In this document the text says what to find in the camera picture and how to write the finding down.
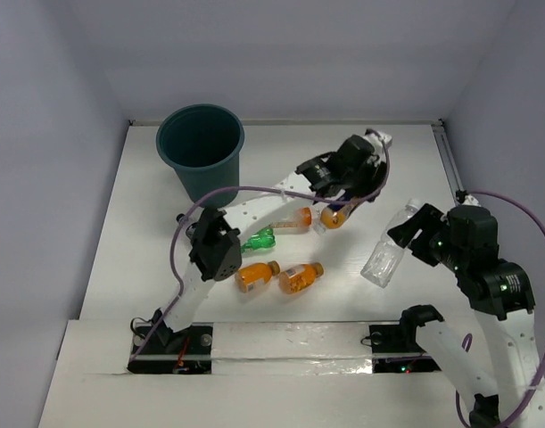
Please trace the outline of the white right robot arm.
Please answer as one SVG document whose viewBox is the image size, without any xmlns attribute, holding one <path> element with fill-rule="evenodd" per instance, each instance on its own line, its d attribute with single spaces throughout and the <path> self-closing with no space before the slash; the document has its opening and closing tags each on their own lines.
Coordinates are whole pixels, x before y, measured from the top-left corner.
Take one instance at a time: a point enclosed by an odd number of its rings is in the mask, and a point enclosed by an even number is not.
<svg viewBox="0 0 545 428">
<path fill-rule="evenodd" d="M 471 426 L 545 427 L 533 289 L 519 265 L 500 258 L 496 218 L 480 206 L 442 213 L 425 204 L 387 234 L 426 265 L 442 265 L 454 274 L 483 331 L 494 375 L 474 363 L 431 305 L 402 312 L 399 343 L 421 348 L 434 360 L 467 406 Z"/>
</svg>

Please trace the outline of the orange blue label bottle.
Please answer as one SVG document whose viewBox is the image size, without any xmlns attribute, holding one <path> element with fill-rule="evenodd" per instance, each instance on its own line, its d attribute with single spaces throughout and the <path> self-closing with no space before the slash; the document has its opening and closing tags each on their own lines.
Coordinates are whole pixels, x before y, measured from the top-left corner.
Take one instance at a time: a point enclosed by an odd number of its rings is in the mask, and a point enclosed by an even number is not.
<svg viewBox="0 0 545 428">
<path fill-rule="evenodd" d="M 333 230 L 341 227 L 351 216 L 355 209 L 362 204 L 358 197 L 344 194 L 336 199 L 338 204 L 331 203 L 325 206 L 319 214 L 318 223 L 325 230 Z"/>
</svg>

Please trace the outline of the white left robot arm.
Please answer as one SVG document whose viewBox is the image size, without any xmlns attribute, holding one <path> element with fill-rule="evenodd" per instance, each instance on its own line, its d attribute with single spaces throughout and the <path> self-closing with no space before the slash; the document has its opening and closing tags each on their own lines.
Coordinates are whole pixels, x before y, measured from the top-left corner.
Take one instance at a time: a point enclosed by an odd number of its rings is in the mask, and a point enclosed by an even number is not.
<svg viewBox="0 0 545 428">
<path fill-rule="evenodd" d="M 247 186 L 256 194 L 247 202 L 204 209 L 190 239 L 186 272 L 176 276 L 177 295 L 154 313 L 147 338 L 163 351 L 178 350 L 214 284 L 240 269 L 242 245 L 276 218 L 312 202 L 340 210 L 372 202 L 389 176 L 391 145 L 390 135 L 369 128 L 362 136 L 348 137 L 336 151 L 304 161 L 272 187 Z"/>
</svg>

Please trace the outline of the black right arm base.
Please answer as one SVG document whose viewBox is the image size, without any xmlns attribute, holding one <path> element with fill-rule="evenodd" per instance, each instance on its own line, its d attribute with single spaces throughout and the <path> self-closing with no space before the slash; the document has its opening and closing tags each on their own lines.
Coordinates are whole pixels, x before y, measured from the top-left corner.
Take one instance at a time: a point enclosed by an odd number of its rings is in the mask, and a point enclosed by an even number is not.
<svg viewBox="0 0 545 428">
<path fill-rule="evenodd" d="M 416 305 L 401 312 L 394 324 L 372 324 L 360 343 L 371 349 L 376 374 L 432 373 L 440 371 L 416 343 L 418 327 L 444 317 L 432 305 Z"/>
</svg>

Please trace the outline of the long orange label bottle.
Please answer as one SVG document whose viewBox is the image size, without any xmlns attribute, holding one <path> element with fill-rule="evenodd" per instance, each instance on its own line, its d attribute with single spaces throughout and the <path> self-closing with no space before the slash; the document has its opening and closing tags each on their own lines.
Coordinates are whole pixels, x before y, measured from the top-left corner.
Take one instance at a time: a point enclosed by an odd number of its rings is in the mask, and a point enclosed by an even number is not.
<svg viewBox="0 0 545 428">
<path fill-rule="evenodd" d="M 315 207 L 303 207 L 285 218 L 272 222 L 268 226 L 276 234 L 281 235 L 301 235 L 308 232 L 322 235 L 326 232 L 326 228 L 320 225 L 319 214 L 320 210 Z"/>
</svg>

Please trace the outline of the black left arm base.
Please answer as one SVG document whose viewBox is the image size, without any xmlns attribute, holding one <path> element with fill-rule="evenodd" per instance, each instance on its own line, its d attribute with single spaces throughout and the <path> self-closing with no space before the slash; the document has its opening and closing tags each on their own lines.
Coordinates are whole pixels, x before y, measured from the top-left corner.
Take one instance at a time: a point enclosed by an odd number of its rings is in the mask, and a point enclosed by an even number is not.
<svg viewBox="0 0 545 428">
<path fill-rule="evenodd" d="M 128 371 L 136 375 L 209 375 L 213 324 L 192 324 L 178 333 L 161 324 L 142 351 L 133 357 L 160 317 L 161 311 L 157 309 L 152 319 L 131 320 L 133 337 Z"/>
</svg>

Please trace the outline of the clear plastic bottle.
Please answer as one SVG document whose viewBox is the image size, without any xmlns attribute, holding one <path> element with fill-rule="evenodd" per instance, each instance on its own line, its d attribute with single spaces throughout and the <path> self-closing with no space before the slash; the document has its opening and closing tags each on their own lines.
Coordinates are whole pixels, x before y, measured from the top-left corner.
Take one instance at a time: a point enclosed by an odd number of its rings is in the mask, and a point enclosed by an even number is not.
<svg viewBox="0 0 545 428">
<path fill-rule="evenodd" d="M 371 284 L 385 288 L 390 283 L 405 250 L 394 242 L 388 232 L 412 218 L 422 205 L 423 203 L 417 199 L 409 199 L 386 225 L 367 263 L 360 271 L 360 275 Z"/>
</svg>

